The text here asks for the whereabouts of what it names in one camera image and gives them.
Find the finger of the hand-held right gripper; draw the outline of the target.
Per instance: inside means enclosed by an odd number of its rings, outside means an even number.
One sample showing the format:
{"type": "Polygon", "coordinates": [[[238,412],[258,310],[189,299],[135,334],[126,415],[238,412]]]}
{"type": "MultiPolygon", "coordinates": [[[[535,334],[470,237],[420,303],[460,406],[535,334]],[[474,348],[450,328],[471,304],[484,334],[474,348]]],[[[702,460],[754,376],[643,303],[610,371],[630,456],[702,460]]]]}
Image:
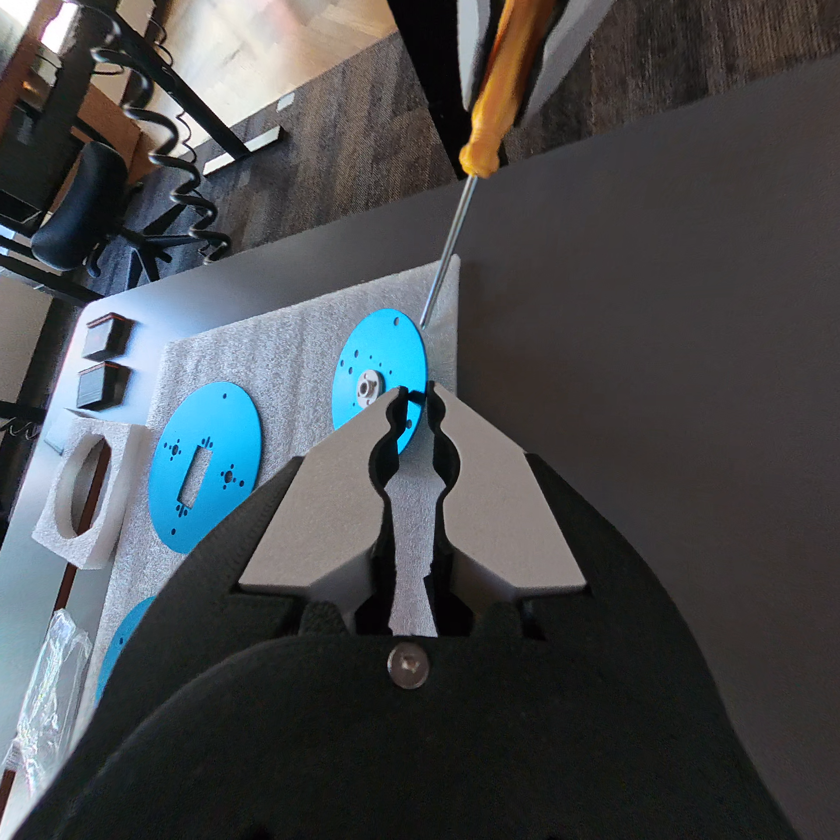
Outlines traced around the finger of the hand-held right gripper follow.
{"type": "Polygon", "coordinates": [[[470,112],[485,77],[503,1],[389,1],[430,104],[470,112]]]}
{"type": "Polygon", "coordinates": [[[571,71],[614,1],[557,1],[538,42],[519,111],[518,127],[534,117],[571,71]]]}

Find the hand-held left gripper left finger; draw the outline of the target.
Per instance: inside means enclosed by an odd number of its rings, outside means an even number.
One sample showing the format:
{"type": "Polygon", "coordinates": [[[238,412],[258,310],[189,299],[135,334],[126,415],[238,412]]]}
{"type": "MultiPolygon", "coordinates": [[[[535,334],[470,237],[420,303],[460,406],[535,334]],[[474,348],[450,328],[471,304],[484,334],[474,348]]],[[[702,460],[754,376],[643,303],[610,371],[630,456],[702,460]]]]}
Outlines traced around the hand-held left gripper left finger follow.
{"type": "Polygon", "coordinates": [[[409,391],[378,397],[309,449],[238,586],[335,604],[341,614],[389,614],[396,586],[392,507],[409,391]]]}

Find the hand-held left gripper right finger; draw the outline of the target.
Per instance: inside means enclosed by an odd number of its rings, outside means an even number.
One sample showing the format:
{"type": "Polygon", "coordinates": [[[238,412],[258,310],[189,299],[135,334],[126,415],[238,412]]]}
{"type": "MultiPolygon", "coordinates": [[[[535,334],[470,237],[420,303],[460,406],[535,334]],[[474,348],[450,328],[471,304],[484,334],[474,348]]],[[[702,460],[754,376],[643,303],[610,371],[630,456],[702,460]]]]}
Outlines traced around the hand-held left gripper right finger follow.
{"type": "Polygon", "coordinates": [[[431,384],[437,499],[431,605],[473,617],[498,602],[580,592],[585,577],[526,452],[441,384],[431,384]]]}

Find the yellow handled screwdriver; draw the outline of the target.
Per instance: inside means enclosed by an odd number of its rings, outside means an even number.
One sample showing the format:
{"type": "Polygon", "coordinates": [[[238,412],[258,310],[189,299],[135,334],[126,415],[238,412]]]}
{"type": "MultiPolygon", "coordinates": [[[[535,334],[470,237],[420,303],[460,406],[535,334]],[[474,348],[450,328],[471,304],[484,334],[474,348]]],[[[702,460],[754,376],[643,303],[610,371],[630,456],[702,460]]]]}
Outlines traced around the yellow handled screwdriver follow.
{"type": "Polygon", "coordinates": [[[486,73],[472,108],[470,136],[459,155],[468,179],[418,322],[420,330],[425,330],[432,318],[478,180],[487,179],[499,169],[499,149],[518,115],[553,7],[551,1],[506,1],[504,4],[486,73]]]}

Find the small blue round plate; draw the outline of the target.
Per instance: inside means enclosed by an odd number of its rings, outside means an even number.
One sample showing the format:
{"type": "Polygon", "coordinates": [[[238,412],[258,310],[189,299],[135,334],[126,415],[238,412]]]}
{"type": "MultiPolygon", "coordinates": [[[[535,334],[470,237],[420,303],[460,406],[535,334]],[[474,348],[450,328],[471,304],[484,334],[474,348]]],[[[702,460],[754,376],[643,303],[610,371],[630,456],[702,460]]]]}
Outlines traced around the small blue round plate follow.
{"type": "Polygon", "coordinates": [[[397,440],[397,453],[401,454],[419,427],[428,373],[424,340],[405,313],[388,308],[373,311],[346,340],[332,380],[334,428],[364,410],[355,400],[355,386],[360,374],[368,369],[383,374],[384,393],[399,386],[408,391],[405,431],[397,440]]]}

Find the grey desk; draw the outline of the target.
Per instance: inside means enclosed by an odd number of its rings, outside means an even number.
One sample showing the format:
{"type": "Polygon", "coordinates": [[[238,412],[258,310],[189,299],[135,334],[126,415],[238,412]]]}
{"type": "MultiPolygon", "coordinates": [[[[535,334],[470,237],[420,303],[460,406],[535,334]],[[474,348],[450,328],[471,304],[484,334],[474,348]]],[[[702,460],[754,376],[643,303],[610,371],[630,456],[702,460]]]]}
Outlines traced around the grey desk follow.
{"type": "Polygon", "coordinates": [[[294,466],[176,573],[21,838],[838,838],[838,58],[514,164],[458,396],[591,593],[419,640],[231,591],[294,466]]]}

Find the black desk leg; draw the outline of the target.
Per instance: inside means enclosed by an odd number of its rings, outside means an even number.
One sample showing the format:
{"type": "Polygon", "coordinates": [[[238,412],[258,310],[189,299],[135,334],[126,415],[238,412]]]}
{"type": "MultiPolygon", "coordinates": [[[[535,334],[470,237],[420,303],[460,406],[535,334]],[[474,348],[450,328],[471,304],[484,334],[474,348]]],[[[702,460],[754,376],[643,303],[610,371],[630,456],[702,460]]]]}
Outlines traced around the black desk leg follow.
{"type": "Polygon", "coordinates": [[[203,167],[203,176],[214,175],[238,161],[248,159],[253,154],[268,149],[287,137],[286,131],[279,125],[268,129],[249,141],[242,141],[213,112],[184,80],[158,54],[152,43],[145,40],[130,27],[123,17],[116,12],[111,2],[81,2],[73,4],[81,9],[98,14],[108,21],[109,32],[98,47],[91,49],[91,55],[97,64],[105,64],[131,70],[143,83],[143,95],[127,101],[122,110],[137,121],[155,123],[170,131],[171,141],[164,143],[156,152],[150,154],[150,160],[157,165],[195,164],[190,156],[175,157],[173,150],[181,142],[174,123],[165,115],[150,110],[148,99],[154,88],[159,87],[184,113],[204,129],[209,137],[219,145],[223,152],[203,167]]]}

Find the large blue round plate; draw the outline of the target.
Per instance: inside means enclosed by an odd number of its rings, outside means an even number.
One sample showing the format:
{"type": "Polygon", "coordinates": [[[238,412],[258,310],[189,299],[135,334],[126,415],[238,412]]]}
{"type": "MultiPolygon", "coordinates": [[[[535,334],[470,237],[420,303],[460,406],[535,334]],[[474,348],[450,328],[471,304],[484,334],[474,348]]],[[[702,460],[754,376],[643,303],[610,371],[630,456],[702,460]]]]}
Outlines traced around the large blue round plate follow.
{"type": "Polygon", "coordinates": [[[188,554],[248,497],[261,444],[256,406],[234,383],[207,384],[175,409],[148,483],[151,522],[165,546],[188,554]]]}

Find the white foam sheet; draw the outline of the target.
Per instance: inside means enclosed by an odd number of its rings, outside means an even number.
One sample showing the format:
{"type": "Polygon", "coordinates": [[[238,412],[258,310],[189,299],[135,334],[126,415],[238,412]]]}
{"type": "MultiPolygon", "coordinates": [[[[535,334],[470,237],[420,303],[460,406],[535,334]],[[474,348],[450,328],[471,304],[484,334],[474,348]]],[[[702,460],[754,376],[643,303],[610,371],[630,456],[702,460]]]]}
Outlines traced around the white foam sheet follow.
{"type": "MultiPolygon", "coordinates": [[[[174,410],[199,385],[227,381],[243,387],[260,416],[264,447],[257,485],[264,484],[292,456],[306,454],[333,431],[335,367],[358,322],[382,308],[417,319],[435,271],[435,264],[408,269],[164,347],[148,421],[151,442],[140,462],[139,485],[129,497],[71,747],[95,709],[99,671],[121,621],[137,603],[156,595],[183,562],[156,535],[148,508],[151,454],[174,410]]],[[[395,523],[390,628],[396,635],[437,634],[424,588],[433,558],[432,517],[444,488],[433,468],[433,448],[422,417],[386,486],[395,523]]]]}

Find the black flat device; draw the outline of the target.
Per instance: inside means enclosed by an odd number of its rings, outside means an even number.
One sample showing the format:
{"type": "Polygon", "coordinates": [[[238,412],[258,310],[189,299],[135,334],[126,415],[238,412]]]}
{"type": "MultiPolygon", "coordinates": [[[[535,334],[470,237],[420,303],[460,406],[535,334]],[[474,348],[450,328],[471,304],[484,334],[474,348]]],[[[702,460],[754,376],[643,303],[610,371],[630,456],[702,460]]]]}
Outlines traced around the black flat device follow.
{"type": "Polygon", "coordinates": [[[76,409],[104,411],[123,402],[131,369],[111,361],[79,371],[76,409]]]}
{"type": "Polygon", "coordinates": [[[135,321],[109,312],[87,323],[81,357],[94,362],[109,361],[125,355],[135,321]]]}

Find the clear plastic bag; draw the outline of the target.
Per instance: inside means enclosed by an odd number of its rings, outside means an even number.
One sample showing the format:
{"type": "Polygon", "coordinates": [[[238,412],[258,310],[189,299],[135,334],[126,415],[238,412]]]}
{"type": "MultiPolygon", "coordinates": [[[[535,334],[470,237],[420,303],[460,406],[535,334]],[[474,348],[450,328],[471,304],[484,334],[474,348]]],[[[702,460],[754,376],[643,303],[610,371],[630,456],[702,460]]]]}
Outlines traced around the clear plastic bag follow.
{"type": "Polygon", "coordinates": [[[54,612],[17,718],[4,768],[20,775],[31,799],[66,760],[92,644],[66,609],[54,612]]]}

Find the black office chair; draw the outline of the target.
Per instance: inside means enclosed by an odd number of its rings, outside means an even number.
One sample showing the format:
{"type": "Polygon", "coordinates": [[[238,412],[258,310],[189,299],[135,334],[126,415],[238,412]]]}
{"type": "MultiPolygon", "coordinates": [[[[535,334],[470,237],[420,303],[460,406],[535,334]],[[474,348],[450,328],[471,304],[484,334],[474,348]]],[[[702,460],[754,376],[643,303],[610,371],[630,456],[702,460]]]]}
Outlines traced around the black office chair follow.
{"type": "Polygon", "coordinates": [[[87,268],[98,278],[98,264],[106,247],[121,238],[131,249],[127,289],[136,288],[142,275],[149,281],[160,278],[158,259],[172,261],[169,250],[195,245],[189,234],[167,235],[165,231],[185,207],[175,204],[141,231],[124,225],[130,200],[141,184],[128,184],[129,171],[122,156],[108,144],[85,144],[78,158],[76,174],[54,213],[32,237],[34,256],[61,271],[87,268]]]}

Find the white foam frame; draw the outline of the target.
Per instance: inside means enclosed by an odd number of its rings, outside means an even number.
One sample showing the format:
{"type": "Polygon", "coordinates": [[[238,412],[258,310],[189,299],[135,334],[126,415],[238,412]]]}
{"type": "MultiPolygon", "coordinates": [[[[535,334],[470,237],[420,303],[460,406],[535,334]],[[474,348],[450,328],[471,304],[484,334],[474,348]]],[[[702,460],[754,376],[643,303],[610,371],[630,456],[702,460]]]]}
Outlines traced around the white foam frame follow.
{"type": "Polygon", "coordinates": [[[148,429],[143,425],[76,418],[69,427],[59,468],[32,532],[33,540],[80,570],[105,567],[119,540],[147,438],[148,429]],[[100,493],[97,516],[87,531],[78,533],[71,523],[74,485],[99,440],[111,449],[108,480],[100,493]]]}

